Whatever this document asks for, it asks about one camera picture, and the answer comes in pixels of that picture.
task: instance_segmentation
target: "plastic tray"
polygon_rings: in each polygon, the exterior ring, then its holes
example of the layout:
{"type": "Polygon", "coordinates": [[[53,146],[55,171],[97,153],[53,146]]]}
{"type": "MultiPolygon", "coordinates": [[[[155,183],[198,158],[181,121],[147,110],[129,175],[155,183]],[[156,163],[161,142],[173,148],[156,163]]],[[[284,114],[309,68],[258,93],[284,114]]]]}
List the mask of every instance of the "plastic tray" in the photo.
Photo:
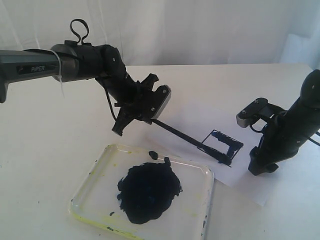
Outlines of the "plastic tray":
{"type": "Polygon", "coordinates": [[[201,240],[205,237],[214,175],[207,166],[159,153],[152,160],[149,150],[119,144],[105,148],[86,180],[71,200],[69,211],[82,222],[135,240],[201,240]],[[154,220],[134,224],[120,209],[118,182],[128,170],[146,162],[163,163],[169,157],[183,192],[154,220]]]}

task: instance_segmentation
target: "black paint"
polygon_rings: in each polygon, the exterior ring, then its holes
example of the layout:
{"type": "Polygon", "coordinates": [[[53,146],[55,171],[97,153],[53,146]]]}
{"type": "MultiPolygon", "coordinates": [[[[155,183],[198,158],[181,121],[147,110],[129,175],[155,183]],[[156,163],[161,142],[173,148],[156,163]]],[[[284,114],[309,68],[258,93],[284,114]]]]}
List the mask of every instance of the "black paint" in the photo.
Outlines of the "black paint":
{"type": "Polygon", "coordinates": [[[150,151],[149,152],[149,156],[153,159],[153,160],[157,160],[159,155],[158,153],[156,153],[155,151],[150,151]]]}
{"type": "Polygon", "coordinates": [[[130,222],[144,224],[159,218],[170,207],[174,197],[179,196],[182,190],[180,181],[171,169],[170,159],[165,157],[164,161],[134,166],[118,182],[120,209],[130,222]]]}

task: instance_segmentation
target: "white wall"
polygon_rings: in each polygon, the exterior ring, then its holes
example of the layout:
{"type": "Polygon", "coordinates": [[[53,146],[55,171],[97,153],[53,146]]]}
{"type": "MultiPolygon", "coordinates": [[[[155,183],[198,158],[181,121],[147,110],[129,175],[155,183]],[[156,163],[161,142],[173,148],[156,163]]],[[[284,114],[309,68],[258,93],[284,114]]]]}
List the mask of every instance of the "white wall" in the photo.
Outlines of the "white wall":
{"type": "Polygon", "coordinates": [[[292,26],[304,34],[312,31],[297,20],[299,3],[0,0],[0,48],[22,50],[39,45],[49,49],[75,39],[70,21],[82,18],[90,27],[88,41],[118,47],[127,65],[273,63],[282,59],[292,26]]]}

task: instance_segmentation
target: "white paper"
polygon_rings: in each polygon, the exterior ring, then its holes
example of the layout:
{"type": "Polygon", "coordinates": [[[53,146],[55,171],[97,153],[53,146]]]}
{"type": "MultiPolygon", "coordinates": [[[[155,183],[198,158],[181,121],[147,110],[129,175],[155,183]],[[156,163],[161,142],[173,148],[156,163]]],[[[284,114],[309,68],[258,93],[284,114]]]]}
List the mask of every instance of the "white paper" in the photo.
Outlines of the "white paper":
{"type": "MultiPolygon", "coordinates": [[[[216,159],[159,126],[152,127],[148,134],[148,138],[162,145],[172,154],[207,165],[214,172],[217,180],[235,188],[257,204],[263,206],[266,203],[270,192],[275,187],[279,174],[275,171],[271,174],[263,173],[254,176],[248,171],[249,153],[253,147],[258,145],[262,134],[253,132],[249,127],[241,128],[238,126],[236,113],[228,114],[201,102],[193,102],[186,104],[170,118],[161,120],[200,142],[214,129],[242,142],[243,147],[229,167],[218,163],[216,159]]],[[[205,144],[226,153],[226,145],[217,140],[214,141],[213,138],[211,138],[211,141],[206,141],[205,144]]]]}

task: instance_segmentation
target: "paint tray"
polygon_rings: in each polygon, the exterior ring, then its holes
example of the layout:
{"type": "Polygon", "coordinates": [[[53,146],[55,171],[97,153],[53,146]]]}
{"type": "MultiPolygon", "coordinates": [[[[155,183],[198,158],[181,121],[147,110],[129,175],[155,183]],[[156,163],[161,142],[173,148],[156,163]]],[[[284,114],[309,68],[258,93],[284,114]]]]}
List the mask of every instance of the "paint tray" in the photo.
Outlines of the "paint tray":
{"type": "Polygon", "coordinates": [[[78,220],[134,240],[201,240],[205,237],[214,175],[207,166],[149,150],[113,144],[106,147],[71,200],[70,213],[78,220]],[[183,191],[158,219],[131,223],[120,209],[118,182],[128,170],[143,163],[164,163],[169,157],[172,171],[183,191]]]}

